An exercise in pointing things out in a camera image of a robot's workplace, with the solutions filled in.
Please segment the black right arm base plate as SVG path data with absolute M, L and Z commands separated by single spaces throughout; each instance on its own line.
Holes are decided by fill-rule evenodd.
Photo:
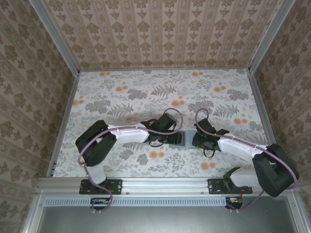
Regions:
M 212 195 L 216 194 L 252 194 L 253 190 L 251 187 L 243 186 L 237 187 L 229 179 L 217 178 L 208 179 L 208 191 Z

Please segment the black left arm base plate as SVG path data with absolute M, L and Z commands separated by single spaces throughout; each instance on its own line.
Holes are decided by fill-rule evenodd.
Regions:
M 107 179 L 101 183 L 100 186 L 108 189 L 113 195 L 120 195 L 122 191 L 122 180 L 121 179 Z M 107 195 L 108 193 L 98 187 L 95 187 L 89 179 L 81 180 L 80 195 Z

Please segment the small circuit board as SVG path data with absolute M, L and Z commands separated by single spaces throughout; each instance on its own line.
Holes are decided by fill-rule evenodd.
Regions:
M 110 198 L 92 198 L 90 200 L 90 207 L 93 212 L 103 211 L 110 203 Z
M 227 197 L 225 198 L 226 201 L 226 209 L 240 209 L 242 207 L 243 200 L 240 197 L 234 198 L 234 197 Z

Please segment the aluminium frame post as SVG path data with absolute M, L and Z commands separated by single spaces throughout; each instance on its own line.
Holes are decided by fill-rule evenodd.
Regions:
M 276 11 L 270 25 L 268 26 L 266 33 L 263 36 L 249 66 L 249 72 L 254 73 L 261 63 L 263 57 L 267 53 L 271 43 L 273 42 L 277 32 L 286 19 L 289 11 L 291 10 L 295 0 L 282 0 L 278 10 Z
M 49 33 L 51 39 L 53 40 L 60 54 L 62 55 L 71 73 L 75 78 L 78 77 L 80 70 L 78 64 L 75 61 L 73 55 L 71 54 L 69 46 L 65 43 L 65 40 L 63 39 L 60 30 L 54 23 L 53 18 L 48 12 L 48 9 L 45 6 L 43 0 L 29 0 L 29 2 L 34 8 L 40 20 L 42 21 L 45 29 Z

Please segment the aluminium table side rail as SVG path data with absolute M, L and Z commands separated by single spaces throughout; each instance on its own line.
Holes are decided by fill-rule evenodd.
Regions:
M 60 129 L 59 129 L 59 132 L 58 132 L 58 136 L 57 136 L 57 139 L 56 139 L 56 142 L 55 142 L 55 145 L 54 145 L 54 149 L 53 149 L 51 160 L 50 160 L 49 167 L 48 167 L 48 170 L 47 170 L 46 178 L 49 178 L 49 177 L 53 176 L 53 173 L 54 173 L 54 170 L 55 170 L 55 166 L 56 166 L 56 163 L 57 163 L 57 158 L 59 156 L 60 149 L 61 149 L 62 142 L 63 142 L 63 138 L 64 138 L 64 134 L 65 134 L 65 131 L 66 131 L 67 123 L 68 123 L 68 120 L 69 120 L 71 108 L 72 108 L 72 105 L 73 105 L 75 93 L 76 93 L 77 88 L 78 88 L 79 79 L 80 79 L 80 73 L 78 73 L 78 75 L 76 77 L 74 77 L 74 80 L 73 80 L 72 88 L 71 88 L 71 91 L 70 91 L 70 94 L 69 94 L 69 98 L 68 98 L 68 101 L 67 101 L 67 104 L 66 104 L 66 108 L 65 108 L 65 111 L 64 111 L 63 119 L 62 119 L 62 122 L 61 122 L 61 125 L 60 125 Z
M 265 137 L 268 145 L 275 142 L 275 137 L 271 128 L 271 124 L 264 106 L 264 102 L 258 87 L 257 80 L 255 78 L 255 74 L 249 70 L 247 70 L 247 77 L 249 79 L 249 83 L 252 89 L 252 93 L 254 96 L 254 100 L 256 102 L 257 110 L 260 116 L 260 120 L 262 123 L 262 127 L 265 133 Z

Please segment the clear acrylic card holder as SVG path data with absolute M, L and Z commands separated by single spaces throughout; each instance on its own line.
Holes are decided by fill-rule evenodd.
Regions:
M 151 112 L 148 113 L 134 113 L 130 116 L 122 116 L 119 118 L 115 118 L 112 122 L 117 126 L 126 126 L 126 125 L 136 125 L 142 121 L 148 121 L 153 119 L 153 114 Z

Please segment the grey metal panel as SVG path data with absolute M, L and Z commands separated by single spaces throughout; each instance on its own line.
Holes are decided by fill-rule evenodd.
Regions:
M 223 207 L 48 207 L 39 233 L 298 233 L 287 206 L 239 213 Z

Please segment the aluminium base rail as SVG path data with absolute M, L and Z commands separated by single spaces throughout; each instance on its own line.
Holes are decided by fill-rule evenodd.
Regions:
M 80 194 L 83 178 L 40 178 L 36 196 L 45 197 L 108 197 L 108 194 Z M 257 196 L 261 189 L 253 187 L 253 193 L 215 194 L 209 193 L 209 177 L 194 178 L 121 178 L 121 193 L 113 197 L 247 197 Z

